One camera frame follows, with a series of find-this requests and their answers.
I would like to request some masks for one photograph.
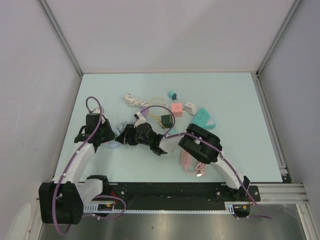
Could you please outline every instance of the light blue table surface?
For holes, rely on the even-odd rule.
[[[216,127],[210,132],[221,139],[223,150],[232,164],[252,182],[281,182],[276,156],[250,73],[136,73],[85,74],[64,140],[57,172],[64,169],[74,146],[74,138],[86,122],[85,101],[88,96],[99,99],[112,127],[132,121],[139,108],[129,107],[124,94],[148,101],[154,97],[173,102],[167,93],[177,93],[177,102],[191,102],[211,114]],[[93,109],[94,100],[89,101]],[[152,109],[155,115],[163,109]],[[177,118],[176,127],[184,131],[193,119],[187,112]],[[147,118],[157,133],[164,130],[151,117]],[[188,175],[180,167],[181,151],[157,156],[148,146],[101,145],[84,170],[81,181],[89,175],[106,175],[110,182],[224,182],[211,166],[205,175]]]

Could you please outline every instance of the gray wall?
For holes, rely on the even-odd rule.
[[[80,78],[36,0],[0,8],[0,239],[50,179]]]
[[[261,80],[284,154],[320,223],[320,1],[305,0]]]

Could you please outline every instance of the pink box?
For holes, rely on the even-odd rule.
[[[171,111],[176,118],[181,118],[183,113],[182,103],[172,103]]]

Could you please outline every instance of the wall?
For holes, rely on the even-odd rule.
[[[50,180],[80,78],[36,0],[0,8],[0,239]]]
[[[320,223],[320,1],[305,0],[261,81],[296,182]]]
[[[47,0],[85,73],[250,72],[294,0]]]

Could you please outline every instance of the purple cable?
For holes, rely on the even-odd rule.
[[[72,155],[72,157],[70,158],[68,164],[66,165],[64,171],[63,171],[63,174],[67,173],[70,165],[72,164],[73,160],[75,159],[76,155],[77,155],[77,152],[80,151],[84,145],[86,143],[88,143],[88,141],[95,135],[95,133],[97,132],[99,126],[100,126],[100,123],[102,121],[102,112],[103,112],[103,108],[101,107],[101,104],[99,102],[98,99],[96,99],[94,96],[89,96],[86,100],[85,100],[85,106],[86,108],[88,109],[88,111],[90,112],[91,110],[89,109],[88,107],[88,100],[89,99],[93,99],[97,102],[98,106],[99,106],[99,110],[100,110],[100,116],[99,116],[99,121],[95,127],[95,129],[93,130],[93,132],[88,136],[88,138],[78,147],[78,149],[74,152],[74,154]],[[71,224],[68,225],[68,227],[66,228],[65,231],[61,231],[60,228],[59,228],[59,225],[58,225],[58,221],[57,221],[57,214],[56,214],[56,200],[57,200],[57,195],[58,195],[58,189],[59,189],[59,186],[62,182],[62,180],[64,179],[64,175],[61,175],[61,177],[59,178],[56,186],[55,186],[55,189],[54,189],[54,192],[53,192],[53,198],[52,198],[52,219],[53,219],[53,224],[54,224],[54,227],[56,229],[56,231],[64,236],[70,229],[70,226]]]
[[[172,115],[172,118],[173,118],[172,127],[170,127],[169,130],[167,130],[167,131],[164,133],[164,137],[167,139],[167,138],[168,138],[168,137],[167,137],[167,134],[174,128],[174,126],[175,126],[175,124],[176,124],[175,115],[173,114],[173,112],[172,112],[169,108],[167,108],[167,107],[165,107],[165,106],[161,106],[161,105],[152,105],[152,106],[147,106],[146,108],[142,109],[142,110],[140,111],[140,113],[143,113],[144,111],[147,111],[148,109],[150,109],[150,108],[155,108],[155,107],[157,107],[157,108],[163,108],[163,109],[169,111],[169,113]]]
[[[116,199],[116,200],[119,200],[123,203],[123,210],[118,215],[107,217],[107,216],[99,216],[99,215],[97,216],[94,214],[94,216],[97,216],[98,218],[100,217],[101,219],[116,219],[116,218],[120,217],[122,214],[124,214],[125,210],[127,209],[126,202],[123,199],[121,199],[120,197],[109,196],[109,195],[98,195],[95,198]],[[83,215],[83,217],[90,217],[90,216],[93,216],[93,215],[92,214]]]
[[[269,214],[267,214],[267,213],[263,210],[263,208],[254,200],[254,198],[251,196],[251,194],[249,193],[249,191],[247,190],[247,188],[246,188],[246,187],[244,186],[244,184],[242,183],[242,181],[241,181],[240,177],[238,176],[238,173],[237,173],[237,171],[235,170],[235,168],[234,168],[234,167],[231,165],[231,163],[223,156],[222,152],[221,152],[218,148],[216,148],[215,146],[211,145],[210,143],[208,143],[208,142],[202,140],[201,138],[199,138],[199,137],[197,137],[197,136],[195,136],[195,135],[192,135],[191,133],[188,133],[188,132],[181,132],[181,133],[173,134],[173,135],[168,136],[167,138],[170,139],[170,138],[178,137],[178,136],[181,136],[181,135],[187,135],[187,136],[189,136],[189,137],[192,137],[192,138],[200,141],[201,143],[207,145],[208,147],[216,150],[216,151],[220,154],[222,160],[223,160],[223,161],[231,168],[231,170],[234,172],[236,178],[238,179],[238,181],[239,181],[239,183],[241,184],[241,187],[244,189],[245,193],[251,198],[251,200],[252,200],[253,203],[257,206],[257,208],[258,208],[263,214],[265,214],[265,216],[263,216],[263,215],[252,215],[252,216],[249,216],[249,217],[242,217],[242,218],[246,218],[246,219],[247,219],[247,218],[267,218],[267,219],[271,219],[271,220],[273,219],[273,218],[272,218]]]

